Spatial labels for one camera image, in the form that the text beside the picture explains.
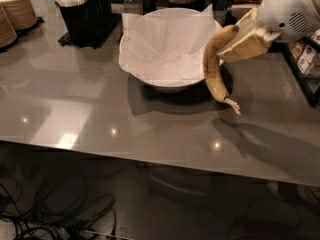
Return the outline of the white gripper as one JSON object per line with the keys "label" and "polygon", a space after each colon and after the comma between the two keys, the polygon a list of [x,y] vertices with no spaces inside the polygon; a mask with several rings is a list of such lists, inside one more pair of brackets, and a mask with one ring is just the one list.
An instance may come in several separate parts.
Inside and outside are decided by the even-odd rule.
{"label": "white gripper", "polygon": [[[259,19],[266,29],[258,29]],[[282,42],[301,39],[320,28],[320,0],[263,0],[233,27],[236,35],[218,52],[226,63],[263,55],[279,37]]]}

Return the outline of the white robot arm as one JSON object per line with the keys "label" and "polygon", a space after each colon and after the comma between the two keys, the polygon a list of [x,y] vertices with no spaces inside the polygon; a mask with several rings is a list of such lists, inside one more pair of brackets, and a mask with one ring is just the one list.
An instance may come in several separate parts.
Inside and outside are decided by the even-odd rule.
{"label": "white robot arm", "polygon": [[233,63],[260,56],[276,43],[301,39],[320,28],[320,0],[263,0],[237,23],[239,32],[218,57]]}

